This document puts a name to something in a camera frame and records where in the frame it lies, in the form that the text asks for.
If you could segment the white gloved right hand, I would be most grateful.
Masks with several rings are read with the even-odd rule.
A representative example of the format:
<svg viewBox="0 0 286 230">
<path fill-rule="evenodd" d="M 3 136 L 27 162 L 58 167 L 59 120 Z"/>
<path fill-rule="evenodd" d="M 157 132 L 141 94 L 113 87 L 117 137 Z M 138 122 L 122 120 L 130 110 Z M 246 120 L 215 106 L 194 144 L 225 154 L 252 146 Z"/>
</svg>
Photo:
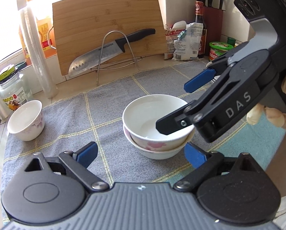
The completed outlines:
<svg viewBox="0 0 286 230">
<path fill-rule="evenodd" d="M 286 77 L 284 78 L 281 89 L 286 94 Z M 261 115 L 265 113 L 266 118 L 276 127 L 281 127 L 286 130 L 286 113 L 281 112 L 277 108 L 269 108 L 261 103 L 255 105 L 247 113 L 247 123 L 255 125 L 260 120 Z"/>
</svg>

